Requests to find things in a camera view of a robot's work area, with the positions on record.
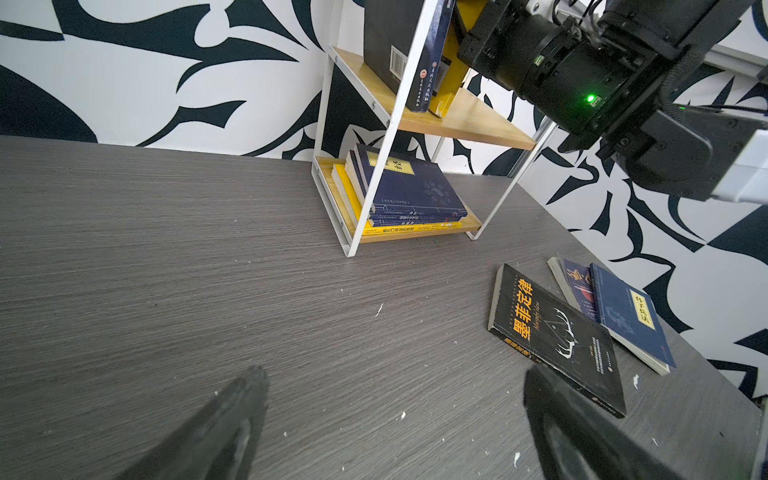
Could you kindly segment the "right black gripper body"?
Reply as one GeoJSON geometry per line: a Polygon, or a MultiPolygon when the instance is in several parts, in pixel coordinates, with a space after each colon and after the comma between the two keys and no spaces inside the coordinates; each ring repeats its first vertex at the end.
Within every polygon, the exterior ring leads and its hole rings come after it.
{"type": "Polygon", "coordinates": [[[552,19],[546,1],[490,1],[463,34],[458,57],[572,135],[602,135],[625,111],[649,48],[609,25],[552,19]]]}

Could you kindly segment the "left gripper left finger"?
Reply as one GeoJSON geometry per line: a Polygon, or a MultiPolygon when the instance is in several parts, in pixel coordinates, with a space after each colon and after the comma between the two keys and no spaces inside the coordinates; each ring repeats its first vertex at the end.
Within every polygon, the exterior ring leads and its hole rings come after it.
{"type": "Polygon", "coordinates": [[[116,477],[247,479],[264,426],[268,390],[266,370],[247,368],[116,477]]]}

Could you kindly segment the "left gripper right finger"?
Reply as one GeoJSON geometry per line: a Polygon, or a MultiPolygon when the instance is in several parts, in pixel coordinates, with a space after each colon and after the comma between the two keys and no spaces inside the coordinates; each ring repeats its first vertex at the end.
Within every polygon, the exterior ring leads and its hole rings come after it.
{"type": "Polygon", "coordinates": [[[547,479],[680,477],[544,366],[526,372],[523,403],[547,479]]]}

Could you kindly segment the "black Murphy's law book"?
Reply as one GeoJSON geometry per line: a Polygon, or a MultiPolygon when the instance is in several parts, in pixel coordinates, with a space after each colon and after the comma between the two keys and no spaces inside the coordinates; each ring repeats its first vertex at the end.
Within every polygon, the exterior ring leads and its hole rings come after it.
{"type": "Polygon", "coordinates": [[[494,283],[487,330],[623,418],[627,408],[608,330],[505,263],[494,283]]]}

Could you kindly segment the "yellow cartoon cover book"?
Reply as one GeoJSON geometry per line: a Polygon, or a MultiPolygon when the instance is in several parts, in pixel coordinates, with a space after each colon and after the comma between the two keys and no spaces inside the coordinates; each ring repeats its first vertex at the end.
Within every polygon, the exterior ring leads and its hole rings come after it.
{"type": "Polygon", "coordinates": [[[459,46],[485,5],[485,0],[453,2],[454,9],[448,18],[444,48],[429,105],[429,111],[440,118],[447,116],[469,70],[458,58],[459,46]]]}

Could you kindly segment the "navy Yijing book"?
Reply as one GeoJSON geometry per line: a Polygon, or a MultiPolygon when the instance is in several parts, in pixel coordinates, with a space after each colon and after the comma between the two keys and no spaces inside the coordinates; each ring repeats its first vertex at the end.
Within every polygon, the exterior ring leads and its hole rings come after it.
{"type": "Polygon", "coordinates": [[[440,167],[392,153],[370,209],[374,226],[457,222],[468,214],[440,167]]]}

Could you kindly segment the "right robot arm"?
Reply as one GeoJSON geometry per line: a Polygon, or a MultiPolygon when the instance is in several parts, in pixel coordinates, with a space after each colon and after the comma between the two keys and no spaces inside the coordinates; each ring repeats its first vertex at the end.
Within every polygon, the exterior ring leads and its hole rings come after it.
{"type": "Polygon", "coordinates": [[[490,1],[459,27],[459,59],[637,185],[705,201],[767,200],[767,123],[674,94],[737,25],[745,1],[607,1],[557,18],[554,1],[490,1]]]}

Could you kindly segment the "white wooden bookshelf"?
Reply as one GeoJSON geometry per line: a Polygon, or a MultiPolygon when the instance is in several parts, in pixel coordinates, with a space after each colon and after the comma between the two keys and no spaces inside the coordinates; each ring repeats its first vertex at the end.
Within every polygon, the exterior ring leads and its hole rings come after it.
{"type": "Polygon", "coordinates": [[[376,243],[389,240],[405,240],[443,235],[448,231],[414,231],[392,234],[367,236],[364,234],[363,222],[368,219],[369,207],[378,190],[384,167],[379,165],[374,170],[373,184],[364,198],[363,212],[357,225],[353,224],[353,214],[343,214],[340,207],[340,194],[328,183],[330,171],[335,164],[341,164],[342,159],[328,157],[323,150],[327,113],[330,102],[333,74],[339,69],[341,74],[350,82],[352,88],[366,107],[377,117],[377,121],[385,127],[381,152],[389,154],[391,147],[400,132],[417,133],[439,138],[432,158],[436,159],[447,138],[469,140],[497,146],[521,149],[521,155],[516,165],[510,171],[510,183],[487,218],[479,220],[474,213],[462,223],[461,231],[470,240],[481,237],[492,219],[496,216],[513,188],[523,178],[534,161],[546,146],[551,136],[557,130],[557,124],[550,118],[544,118],[534,136],[525,135],[511,122],[504,120],[498,112],[483,103],[466,90],[457,95],[455,104],[457,111],[440,118],[431,113],[416,113],[405,108],[408,89],[412,81],[406,80],[395,93],[364,64],[363,57],[338,47],[341,32],[341,20],[344,3],[336,1],[329,13],[329,32],[320,38],[326,53],[324,81],[321,91],[319,115],[317,121],[316,139],[313,151],[312,177],[317,186],[320,198],[325,206],[328,217],[337,235],[340,246],[346,257],[352,258],[363,243],[376,243]]]}

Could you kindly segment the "navy book yellow label right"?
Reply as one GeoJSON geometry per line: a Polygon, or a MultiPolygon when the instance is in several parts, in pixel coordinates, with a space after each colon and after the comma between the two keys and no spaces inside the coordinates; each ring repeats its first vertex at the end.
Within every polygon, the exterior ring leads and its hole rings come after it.
{"type": "Polygon", "coordinates": [[[651,298],[598,264],[590,265],[598,321],[660,376],[676,367],[651,298]]]}

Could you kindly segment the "purple book under right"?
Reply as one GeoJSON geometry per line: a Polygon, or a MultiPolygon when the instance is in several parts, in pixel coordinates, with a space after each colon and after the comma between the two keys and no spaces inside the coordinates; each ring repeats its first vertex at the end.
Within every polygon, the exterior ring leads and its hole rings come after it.
{"type": "Polygon", "coordinates": [[[562,257],[550,257],[547,265],[566,301],[586,317],[598,322],[590,269],[562,257]]]}

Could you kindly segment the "black book leaning on shelf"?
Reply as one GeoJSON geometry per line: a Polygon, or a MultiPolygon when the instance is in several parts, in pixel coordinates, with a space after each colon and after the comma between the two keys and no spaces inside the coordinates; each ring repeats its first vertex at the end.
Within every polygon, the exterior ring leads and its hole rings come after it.
{"type": "MultiPolygon", "coordinates": [[[[364,62],[394,93],[406,78],[405,67],[423,3],[415,0],[370,0],[365,3],[364,62]]],[[[428,110],[426,92],[431,63],[424,47],[417,55],[418,66],[406,100],[406,107],[413,112],[428,110]]]]}

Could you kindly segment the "yellow book in shelf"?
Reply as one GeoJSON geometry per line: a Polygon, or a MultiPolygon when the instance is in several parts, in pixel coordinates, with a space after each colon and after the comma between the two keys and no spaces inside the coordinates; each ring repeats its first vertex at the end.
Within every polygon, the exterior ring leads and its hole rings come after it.
{"type": "MultiPolygon", "coordinates": [[[[357,198],[356,192],[352,186],[345,168],[341,164],[335,164],[331,170],[331,176],[334,184],[341,195],[344,206],[353,222],[357,227],[361,214],[361,204],[357,198]]],[[[459,221],[455,222],[437,222],[425,224],[397,224],[397,225],[379,225],[375,226],[372,220],[368,220],[364,228],[364,236],[381,236],[389,234],[405,234],[426,231],[456,230],[462,228],[459,221]]]]}

